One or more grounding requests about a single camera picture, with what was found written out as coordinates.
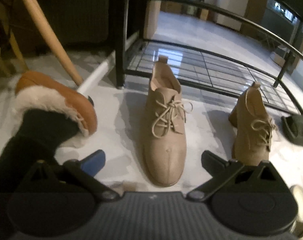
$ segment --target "boot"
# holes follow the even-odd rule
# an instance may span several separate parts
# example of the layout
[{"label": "boot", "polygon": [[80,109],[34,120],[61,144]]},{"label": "boot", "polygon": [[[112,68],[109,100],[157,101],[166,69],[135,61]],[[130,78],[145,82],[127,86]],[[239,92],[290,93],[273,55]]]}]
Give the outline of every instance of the boot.
[{"label": "boot", "polygon": [[143,156],[149,177],[165,187],[180,179],[187,151],[181,86],[167,59],[160,56],[155,63],[142,119]]},{"label": "boot", "polygon": [[229,121],[238,130],[232,158],[249,166],[257,166],[262,160],[269,159],[271,135],[275,128],[266,112],[259,87],[260,84],[254,82],[244,91],[229,115]]},{"label": "boot", "polygon": [[14,112],[20,127],[23,114],[28,109],[41,109],[65,114],[79,126],[79,133],[63,146],[81,147],[86,138],[97,130],[97,117],[92,103],[83,95],[50,78],[49,76],[28,71],[19,79]]}]

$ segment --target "metal grid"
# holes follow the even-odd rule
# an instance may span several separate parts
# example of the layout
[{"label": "metal grid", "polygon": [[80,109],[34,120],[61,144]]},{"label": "metal grid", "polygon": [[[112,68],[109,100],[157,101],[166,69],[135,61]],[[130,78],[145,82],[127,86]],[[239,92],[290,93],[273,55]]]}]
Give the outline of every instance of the metal grid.
[{"label": "metal grid", "polygon": [[128,69],[152,72],[159,55],[168,57],[168,64],[179,79],[241,94],[254,81],[261,84],[262,99],[277,108],[299,113],[281,86],[273,87],[275,79],[221,57],[177,46],[146,42],[145,47],[130,62]]}]

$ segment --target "white fur lining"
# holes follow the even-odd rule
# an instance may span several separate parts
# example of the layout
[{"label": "white fur lining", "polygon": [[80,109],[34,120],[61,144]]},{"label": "white fur lining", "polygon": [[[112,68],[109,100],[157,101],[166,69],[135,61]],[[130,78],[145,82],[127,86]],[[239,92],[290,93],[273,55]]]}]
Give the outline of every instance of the white fur lining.
[{"label": "white fur lining", "polygon": [[80,132],[74,137],[63,142],[61,147],[82,147],[89,136],[89,132],[84,128],[77,111],[66,106],[65,98],[55,89],[50,89],[43,86],[31,86],[21,90],[14,103],[14,130],[13,135],[18,131],[24,113],[29,109],[42,109],[45,111],[55,111],[65,114],[71,120],[78,123]]}]

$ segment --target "metal frame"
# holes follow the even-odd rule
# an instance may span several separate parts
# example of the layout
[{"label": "metal frame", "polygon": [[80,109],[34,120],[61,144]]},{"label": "metal frame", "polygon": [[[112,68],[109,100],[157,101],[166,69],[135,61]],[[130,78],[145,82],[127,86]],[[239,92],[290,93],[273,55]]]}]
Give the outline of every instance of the metal frame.
[{"label": "metal frame", "polygon": [[[248,20],[248,19],[246,19],[242,16],[239,16],[235,13],[229,12],[229,11],[224,10],[222,8],[219,8],[217,6],[207,4],[207,3],[203,3],[203,2],[200,2],[200,1],[192,1],[192,0],[161,0],[161,1],[177,2],[177,3],[196,6],[196,7],[201,8],[201,9],[208,9],[210,11],[220,13],[220,14],[225,15],[227,17],[230,17],[234,20],[237,20],[237,21],[240,21],[242,23],[248,24],[251,27],[257,29],[258,31],[266,34],[268,37],[271,37],[272,39],[276,40],[277,42],[279,42],[280,44],[282,44],[283,46],[288,48],[290,53],[298,56],[301,60],[303,60],[303,54],[301,54],[301,52],[299,52],[296,48],[294,48],[288,42],[284,41],[282,38],[280,38],[279,36],[270,32],[269,30],[261,27],[260,25],[254,23],[254,22],[252,22],[252,21],[250,21],[250,20]],[[115,51],[116,51],[117,87],[123,87],[124,86],[125,74],[136,75],[136,76],[147,77],[147,78],[149,78],[151,76],[150,73],[127,69],[128,65],[129,65],[129,62],[130,62],[128,60],[127,55],[125,54],[125,40],[126,40],[127,17],[128,17],[128,2],[129,2],[129,0],[116,0],[116,11],[115,11],[115,13],[116,13],[116,26],[117,26],[117,28],[115,29],[115,37],[116,37],[116,41],[115,41],[116,42],[115,43],[116,49],[115,49]],[[247,67],[248,69],[252,69],[252,70],[254,70],[258,73],[264,74],[264,75],[272,78],[273,80],[275,80],[275,82],[273,84],[274,88],[276,88],[279,84],[281,85],[281,87],[287,93],[287,95],[289,96],[289,98],[291,99],[293,104],[296,106],[297,110],[303,115],[303,109],[302,109],[301,105],[298,103],[298,101],[293,96],[291,91],[286,87],[286,85],[281,80],[283,75],[285,74],[285,71],[288,68],[287,64],[281,69],[279,75],[276,77],[276,76],[273,76],[273,75],[271,75],[271,74],[269,74],[265,71],[262,71],[262,70],[260,70],[256,67],[254,67],[254,66],[246,64],[242,61],[239,61],[239,60],[236,60],[236,59],[233,59],[233,58],[230,58],[230,57],[226,57],[224,55],[221,55],[221,54],[218,54],[218,53],[215,53],[215,52],[212,52],[212,51],[207,51],[207,50],[195,48],[195,47],[192,47],[192,46],[187,46],[187,45],[182,45],[182,44],[177,44],[177,43],[167,42],[167,41],[146,40],[146,39],[143,39],[143,40],[144,41],[151,41],[151,42],[161,43],[161,44],[173,45],[173,46],[177,46],[177,47],[181,47],[181,48],[185,48],[185,49],[190,49],[190,50],[194,50],[194,51],[203,52],[203,53],[206,53],[206,54],[210,54],[210,55],[213,55],[213,56],[216,56],[216,57],[219,57],[219,58],[229,60],[229,61],[237,63],[237,64],[241,64],[241,65]],[[221,94],[221,95],[226,95],[226,96],[230,96],[230,97],[234,97],[234,98],[239,97],[239,94],[237,94],[237,93],[233,93],[231,91],[227,91],[227,90],[220,89],[220,88],[214,88],[213,86],[208,86],[208,85],[204,85],[204,84],[200,84],[200,83],[196,83],[196,82],[192,82],[192,81],[187,81],[187,80],[184,80],[184,79],[179,79],[179,82],[182,85],[194,87],[194,88],[197,88],[197,89],[207,90],[207,91],[210,91],[210,92],[214,92],[214,93],[218,93],[218,94]],[[287,109],[284,109],[282,107],[273,105],[273,104],[265,103],[265,105],[268,106],[268,107],[271,107],[273,109],[277,109],[277,110],[280,110],[280,111],[283,111],[283,112],[286,112],[286,113],[293,114],[293,112],[291,112]]]}]

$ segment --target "chair leg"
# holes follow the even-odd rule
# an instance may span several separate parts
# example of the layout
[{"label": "chair leg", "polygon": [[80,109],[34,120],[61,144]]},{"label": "chair leg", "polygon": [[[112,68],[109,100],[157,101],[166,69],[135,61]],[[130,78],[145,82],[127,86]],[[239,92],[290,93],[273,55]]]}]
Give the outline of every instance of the chair leg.
[{"label": "chair leg", "polygon": [[24,2],[25,7],[29,12],[32,20],[34,21],[37,29],[39,30],[47,45],[50,47],[53,54],[55,54],[63,68],[67,71],[69,76],[71,76],[72,80],[79,86],[83,82],[83,79],[79,75],[74,64],[71,62],[66,51],[59,42],[44,13],[42,12],[37,0],[22,1]]},{"label": "chair leg", "polygon": [[[9,19],[8,19],[6,8],[1,2],[0,2],[0,20],[1,20],[1,23],[2,23],[3,28],[5,30],[5,33],[8,35]],[[21,68],[23,69],[23,71],[28,71],[29,68],[26,65],[25,59],[24,59],[24,57],[23,57],[23,55],[22,55],[22,53],[19,49],[18,43],[15,39],[15,36],[14,36],[12,30],[10,30],[9,42],[10,42],[10,45],[13,49],[14,54],[16,55],[16,57],[19,61],[19,64],[20,64]]]}]

